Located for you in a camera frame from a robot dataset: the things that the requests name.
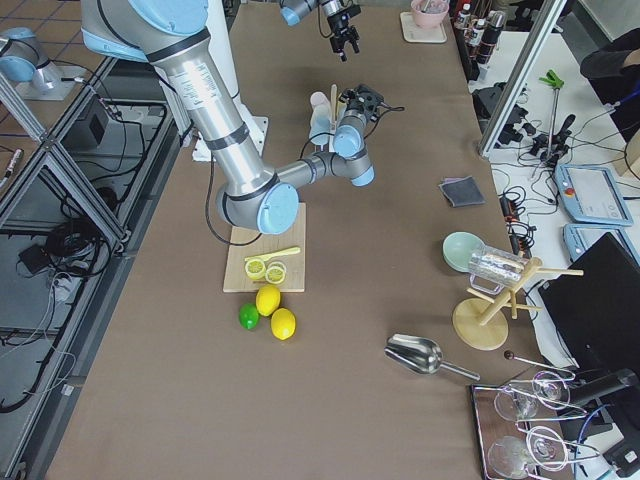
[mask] wooden cutting board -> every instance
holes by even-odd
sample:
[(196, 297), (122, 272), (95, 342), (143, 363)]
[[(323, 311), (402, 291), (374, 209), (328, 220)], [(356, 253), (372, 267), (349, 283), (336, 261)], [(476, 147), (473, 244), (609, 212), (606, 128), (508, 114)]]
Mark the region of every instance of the wooden cutting board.
[[(278, 285), (281, 292), (304, 292), (305, 275), (305, 238), (307, 225), (306, 204), (301, 203), (298, 209), (298, 218), (293, 226), (281, 235), (262, 235), (251, 245), (244, 247), (229, 247), (227, 265), (224, 273), (222, 291), (232, 292), (256, 292), (266, 285), (265, 281), (253, 281), (247, 277), (244, 271), (244, 259), (253, 255), (275, 252), (289, 247), (300, 247), (300, 253), (286, 257), (276, 257), (267, 261), (279, 261), (286, 265), (287, 275), (283, 283)], [(254, 230), (233, 227), (231, 241), (234, 243), (248, 242), (256, 236)]]

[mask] glass mug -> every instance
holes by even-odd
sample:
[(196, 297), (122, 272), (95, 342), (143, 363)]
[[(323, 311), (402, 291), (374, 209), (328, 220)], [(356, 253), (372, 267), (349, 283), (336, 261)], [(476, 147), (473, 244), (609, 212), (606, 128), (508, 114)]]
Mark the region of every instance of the glass mug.
[[(522, 278), (528, 259), (497, 248), (482, 245), (471, 252), (469, 259), (469, 281), (471, 286), (492, 295), (500, 293), (504, 287), (514, 287)], [(476, 277), (495, 284), (488, 288), (475, 283)]]

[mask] black jacket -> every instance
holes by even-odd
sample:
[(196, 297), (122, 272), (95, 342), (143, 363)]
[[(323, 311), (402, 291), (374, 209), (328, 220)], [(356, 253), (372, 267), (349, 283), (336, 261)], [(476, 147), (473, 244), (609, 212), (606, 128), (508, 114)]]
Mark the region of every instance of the black jacket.
[[(640, 65), (622, 68), (627, 56), (640, 48), (640, 28), (631, 30), (585, 57), (580, 72), (589, 79), (603, 103), (615, 103), (640, 88)], [(640, 128), (640, 95), (624, 102), (611, 115), (629, 141)]]

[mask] pink cup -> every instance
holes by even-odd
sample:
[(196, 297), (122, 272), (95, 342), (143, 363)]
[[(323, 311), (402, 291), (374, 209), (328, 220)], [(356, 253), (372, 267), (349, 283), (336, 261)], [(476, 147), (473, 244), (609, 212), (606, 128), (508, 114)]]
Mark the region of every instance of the pink cup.
[(420, 7), (425, 0), (411, 0), (411, 16), (420, 28), (436, 28), (449, 13), (448, 0), (431, 0), (428, 12), (422, 13)]

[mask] light green bowl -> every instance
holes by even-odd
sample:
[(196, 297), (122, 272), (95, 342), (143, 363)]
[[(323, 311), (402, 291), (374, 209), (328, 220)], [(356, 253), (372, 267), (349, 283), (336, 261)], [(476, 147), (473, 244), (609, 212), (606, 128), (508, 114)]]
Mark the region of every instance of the light green bowl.
[(469, 271), (471, 252), (483, 245), (484, 242), (473, 233), (453, 232), (442, 243), (444, 261), (454, 270), (466, 273)]

